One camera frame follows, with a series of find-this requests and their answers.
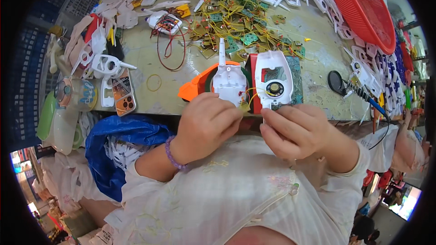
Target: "workbench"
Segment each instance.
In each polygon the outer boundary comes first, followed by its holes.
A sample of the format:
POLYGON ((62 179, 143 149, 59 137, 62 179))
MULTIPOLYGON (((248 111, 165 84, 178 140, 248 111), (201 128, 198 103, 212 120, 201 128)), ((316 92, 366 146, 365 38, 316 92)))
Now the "workbench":
MULTIPOLYGON (((157 0, 156 4, 165 1, 180 0, 157 0)), ((199 0, 190 1, 191 6, 195 6, 199 0)), ((351 57, 344 51, 343 47, 350 49, 354 41, 341 39, 335 33, 327 14, 323 14, 313 0, 309 0, 309 6, 301 1, 302 6, 299 8, 283 3, 291 9, 291 12, 279 6, 276 8, 271 6, 267 17, 270 18, 274 14, 284 15, 286 23, 275 25, 271 20, 268 22, 268 28, 278 31, 293 41, 302 42, 306 49, 306 58, 312 60, 300 60, 303 103, 319 106, 330 120, 360 120, 362 117, 364 120, 370 119, 369 110, 366 110, 367 103, 356 95, 351 95, 344 100, 340 95, 334 93, 327 83, 327 75, 331 70, 337 70, 344 79, 348 79, 352 72, 351 57)), ((187 27, 189 25, 183 22, 182 31, 186 32, 187 27)), ((123 30, 120 39, 125 53, 123 61, 137 66, 137 70, 131 72, 137 102, 135 112, 181 115, 187 103, 177 96, 179 88, 212 64, 217 63, 218 53, 210 59, 205 59, 198 47, 187 47, 182 67, 177 71, 170 71, 159 62, 157 37, 150 38, 151 31, 152 29, 144 18, 139 17, 138 25, 132 29, 123 30)), ((191 40, 189 40, 189 35, 185 37, 186 46, 188 46, 191 40)), ((183 57, 183 39, 177 37, 173 41, 171 57, 165 59, 165 48, 168 42, 169 36, 161 34, 160 55, 167 67, 176 68, 180 65, 183 57)), ((101 81, 96 81, 96 83, 100 88, 101 81)), ((115 111, 115 108, 101 107, 100 101, 98 101, 95 110, 115 111)))

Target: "left hand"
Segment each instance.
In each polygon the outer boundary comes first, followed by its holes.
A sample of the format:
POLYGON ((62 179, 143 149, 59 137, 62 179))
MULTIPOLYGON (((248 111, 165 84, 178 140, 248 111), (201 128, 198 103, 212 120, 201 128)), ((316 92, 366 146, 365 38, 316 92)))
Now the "left hand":
POLYGON ((260 126, 265 143, 281 159, 304 159, 334 141, 336 130, 319 107, 307 104, 262 109, 266 124, 260 126))

